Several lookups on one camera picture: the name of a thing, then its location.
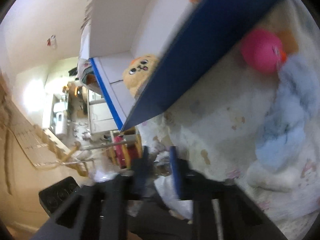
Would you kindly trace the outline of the white floral bed quilt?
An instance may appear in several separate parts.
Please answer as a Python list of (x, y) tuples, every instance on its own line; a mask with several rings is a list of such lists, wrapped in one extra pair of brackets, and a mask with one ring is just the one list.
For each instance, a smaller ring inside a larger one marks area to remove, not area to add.
[(213, 180), (234, 179), (288, 239), (302, 239), (319, 214), (319, 117), (305, 127), (306, 142), (287, 171), (292, 190), (272, 192), (247, 183), (259, 125), (278, 79), (245, 65), (234, 47), (166, 112), (138, 130), (144, 145), (175, 145), (193, 169)]

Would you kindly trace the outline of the blue and white cardboard box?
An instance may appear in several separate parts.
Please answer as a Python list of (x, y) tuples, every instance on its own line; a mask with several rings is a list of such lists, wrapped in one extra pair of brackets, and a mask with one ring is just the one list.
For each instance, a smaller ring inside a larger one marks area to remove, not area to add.
[[(280, 0), (93, 0), (81, 37), (118, 129), (166, 111)], [(138, 99), (122, 73), (143, 54), (159, 67)]]

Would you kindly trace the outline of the pink round plush toy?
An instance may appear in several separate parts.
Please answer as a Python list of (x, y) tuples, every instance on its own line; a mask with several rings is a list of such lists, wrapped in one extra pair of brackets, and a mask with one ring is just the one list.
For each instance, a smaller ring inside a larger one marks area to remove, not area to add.
[(240, 53), (244, 61), (263, 74), (273, 74), (287, 61), (283, 44), (274, 33), (257, 28), (240, 42)]

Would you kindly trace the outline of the light blue fluffy sock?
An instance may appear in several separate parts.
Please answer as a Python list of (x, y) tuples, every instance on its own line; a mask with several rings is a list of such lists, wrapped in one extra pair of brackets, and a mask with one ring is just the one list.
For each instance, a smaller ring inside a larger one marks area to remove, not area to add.
[(257, 160), (271, 173), (296, 159), (306, 139), (304, 127), (319, 111), (319, 80), (304, 57), (289, 56), (278, 77), (276, 97), (255, 141)]

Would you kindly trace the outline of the white kitchen cabinet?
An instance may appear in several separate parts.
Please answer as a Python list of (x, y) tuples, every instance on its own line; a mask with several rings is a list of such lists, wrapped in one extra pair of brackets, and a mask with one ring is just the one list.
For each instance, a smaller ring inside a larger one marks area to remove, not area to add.
[(89, 129), (92, 134), (118, 129), (105, 99), (100, 94), (88, 90), (87, 107)]

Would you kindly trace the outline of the black handheld device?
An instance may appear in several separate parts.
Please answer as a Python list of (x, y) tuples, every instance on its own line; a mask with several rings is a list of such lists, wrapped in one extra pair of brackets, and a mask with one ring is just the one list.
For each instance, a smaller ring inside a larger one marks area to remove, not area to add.
[(73, 177), (67, 177), (39, 192), (40, 205), (50, 217), (79, 185)]

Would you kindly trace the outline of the yellow bear plush toy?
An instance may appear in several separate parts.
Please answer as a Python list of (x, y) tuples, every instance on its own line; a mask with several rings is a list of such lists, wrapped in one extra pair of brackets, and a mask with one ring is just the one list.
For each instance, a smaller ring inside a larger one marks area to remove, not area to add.
[(152, 54), (140, 56), (130, 63), (123, 72), (123, 82), (130, 94), (135, 98), (144, 83), (157, 67), (159, 58)]

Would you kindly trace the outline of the wooden stair railing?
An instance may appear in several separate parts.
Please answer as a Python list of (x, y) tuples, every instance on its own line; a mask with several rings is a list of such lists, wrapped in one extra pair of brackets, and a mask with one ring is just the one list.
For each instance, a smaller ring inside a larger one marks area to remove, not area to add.
[(79, 176), (87, 177), (89, 170), (85, 161), (76, 160), (74, 155), (81, 148), (81, 143), (75, 141), (71, 148), (68, 148), (53, 132), (48, 128), (41, 128), (39, 125), (34, 125), (35, 134), (41, 139), (45, 149), (55, 155), (52, 161), (43, 161), (35, 163), (34, 166), (38, 170), (53, 170), (60, 166), (77, 171)]

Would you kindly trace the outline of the yellow wooden chair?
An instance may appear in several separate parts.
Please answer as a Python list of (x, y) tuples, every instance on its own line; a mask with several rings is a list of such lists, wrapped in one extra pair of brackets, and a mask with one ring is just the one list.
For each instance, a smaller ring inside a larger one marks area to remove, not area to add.
[(135, 127), (124, 132), (114, 130), (108, 135), (113, 146), (107, 148), (106, 156), (113, 165), (121, 169), (131, 168), (132, 161), (142, 157), (141, 136)]

